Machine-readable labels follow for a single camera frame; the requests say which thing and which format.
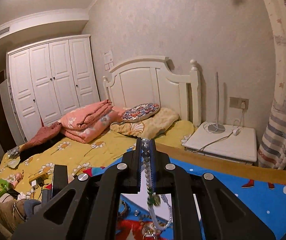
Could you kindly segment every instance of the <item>wardrobe door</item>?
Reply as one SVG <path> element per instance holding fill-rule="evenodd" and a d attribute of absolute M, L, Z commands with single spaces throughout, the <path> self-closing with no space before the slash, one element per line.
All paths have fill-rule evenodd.
<path fill-rule="evenodd" d="M 69 40 L 73 77 L 80 106 L 100 101 L 89 38 Z"/>
<path fill-rule="evenodd" d="M 35 100 L 44 125 L 61 118 L 53 85 L 49 44 L 30 48 L 30 68 Z"/>
<path fill-rule="evenodd" d="M 72 74 L 68 40 L 49 43 L 53 83 L 62 115 L 79 108 Z"/>
<path fill-rule="evenodd" d="M 30 140 L 41 128 L 41 118 L 32 86 L 29 50 L 10 55 L 9 67 L 11 89 L 19 121 L 26 139 Z"/>

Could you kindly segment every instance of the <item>cable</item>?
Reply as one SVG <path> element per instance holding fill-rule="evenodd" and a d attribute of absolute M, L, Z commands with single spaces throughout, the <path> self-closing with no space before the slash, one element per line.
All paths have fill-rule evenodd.
<path fill-rule="evenodd" d="M 239 125 L 236 127 L 236 129 L 239 128 L 240 126 L 241 126 L 241 127 L 244 127 L 244 126 L 242 125 L 242 120 L 243 120 L 243 118 L 244 118 L 244 109 L 242 109 L 241 119 L 237 119 L 237 118 L 234 119 L 233 126 L 235 126 L 235 121 L 239 121 Z"/>
<path fill-rule="evenodd" d="M 209 145 L 211 145 L 211 144 L 213 144 L 213 143 L 216 143 L 216 142 L 218 142 L 218 141 L 220 141 L 220 140 L 227 139 L 227 138 L 229 138 L 232 134 L 233 134 L 233 132 L 231 132 L 231 133 L 230 133 L 229 135 L 227 135 L 227 136 L 224 136 L 224 137 L 222 137 L 222 138 L 220 138 L 220 139 L 217 139 L 217 140 L 214 141 L 214 142 L 208 143 L 207 145 L 203 146 L 202 148 L 200 148 L 200 149 L 194 151 L 194 153 L 200 152 L 200 151 L 204 150 L 205 147 L 207 147 L 207 146 L 209 146 Z"/>
<path fill-rule="evenodd" d="M 37 200 L 39 200 L 39 198 L 40 198 L 40 196 L 42 194 L 42 191 L 43 191 L 43 186 L 41 187 L 41 193 L 40 193 L 39 197 L 37 198 Z"/>

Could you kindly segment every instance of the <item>pink folded quilt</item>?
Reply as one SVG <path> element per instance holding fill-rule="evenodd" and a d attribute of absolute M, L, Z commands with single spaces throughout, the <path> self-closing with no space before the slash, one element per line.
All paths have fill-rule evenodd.
<path fill-rule="evenodd" d="M 84 130 L 112 110 L 112 102 L 104 100 L 80 107 L 65 114 L 59 122 L 64 128 Z"/>
<path fill-rule="evenodd" d="M 119 121 L 119 114 L 113 110 L 110 110 L 109 113 L 105 114 L 95 122 L 92 122 L 85 129 L 76 130 L 62 127 L 61 133 L 63 133 L 66 137 L 71 138 L 72 140 L 81 143 L 89 143 L 97 136 L 99 136 L 107 127 L 109 127 L 112 122 Z"/>

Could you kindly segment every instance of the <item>wallpaper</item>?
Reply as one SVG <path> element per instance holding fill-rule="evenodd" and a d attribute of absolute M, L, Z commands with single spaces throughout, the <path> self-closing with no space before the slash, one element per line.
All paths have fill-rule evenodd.
<path fill-rule="evenodd" d="M 114 64 L 135 56 L 167 56 L 176 74 L 188 74 L 195 59 L 201 66 L 202 121 L 215 119 L 218 71 L 219 120 L 232 124 L 241 118 L 240 109 L 229 108 L 229 97 L 248 98 L 244 125 L 255 128 L 261 140 L 275 86 L 273 33 L 263 0 L 98 0 L 89 16 L 83 33 L 91 34 L 101 99 L 102 77 L 110 78 L 103 57 L 108 50 Z"/>

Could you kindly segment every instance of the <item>decorative pillow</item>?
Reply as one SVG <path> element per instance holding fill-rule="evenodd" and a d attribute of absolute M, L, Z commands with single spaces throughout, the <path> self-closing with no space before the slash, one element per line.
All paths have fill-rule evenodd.
<path fill-rule="evenodd" d="M 122 119 L 124 122 L 139 122 L 151 117 L 152 115 L 156 114 L 159 110 L 160 106 L 158 104 L 153 104 L 153 103 L 141 104 L 127 110 L 123 114 Z"/>
<path fill-rule="evenodd" d="M 114 122 L 110 129 L 123 135 L 132 135 L 140 138 L 152 139 L 164 133 L 177 119 L 179 115 L 171 109 L 161 108 L 152 117 L 140 122 Z"/>

